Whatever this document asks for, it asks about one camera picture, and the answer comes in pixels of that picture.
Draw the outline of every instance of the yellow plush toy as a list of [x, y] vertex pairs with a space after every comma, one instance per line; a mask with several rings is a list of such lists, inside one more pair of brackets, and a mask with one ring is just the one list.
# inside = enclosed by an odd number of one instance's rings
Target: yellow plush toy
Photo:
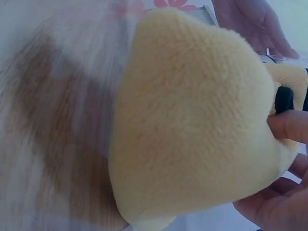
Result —
[[234, 32], [174, 9], [136, 29], [118, 88], [109, 171], [118, 209], [140, 231], [268, 187], [298, 143], [269, 115], [302, 110], [305, 69], [266, 65]]

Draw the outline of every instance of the plush toy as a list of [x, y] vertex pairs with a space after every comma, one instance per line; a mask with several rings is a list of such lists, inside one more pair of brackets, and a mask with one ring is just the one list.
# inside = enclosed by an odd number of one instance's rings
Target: plush toy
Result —
[[118, 88], [109, 171], [116, 204], [140, 231], [268, 187], [298, 143], [269, 115], [302, 110], [305, 69], [263, 64], [238, 34], [174, 9], [138, 25]]

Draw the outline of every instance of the person's palm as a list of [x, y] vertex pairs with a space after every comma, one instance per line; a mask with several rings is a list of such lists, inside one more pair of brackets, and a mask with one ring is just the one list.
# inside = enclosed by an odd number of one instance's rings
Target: person's palm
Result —
[[212, 0], [220, 27], [244, 37], [258, 54], [298, 58], [286, 40], [275, 11], [266, 0]]
[[[308, 141], [306, 112], [270, 117], [269, 126], [277, 139]], [[298, 154], [289, 172], [302, 179], [301, 183], [281, 177], [268, 188], [235, 202], [235, 208], [265, 231], [308, 230], [308, 156]]]

